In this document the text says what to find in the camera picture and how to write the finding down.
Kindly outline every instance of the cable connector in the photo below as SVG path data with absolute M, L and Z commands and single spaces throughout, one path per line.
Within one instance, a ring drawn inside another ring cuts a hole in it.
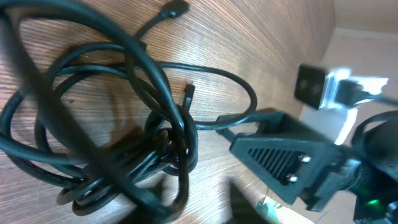
M 348 80 L 339 83 L 336 99 L 337 103 L 354 108 L 358 103 L 370 101 L 372 94 L 363 90 L 363 86 Z
M 160 10 L 160 15 L 164 16 L 164 18 L 177 18 L 182 14 L 189 11 L 189 4 L 183 0 L 173 0 L 167 3 Z

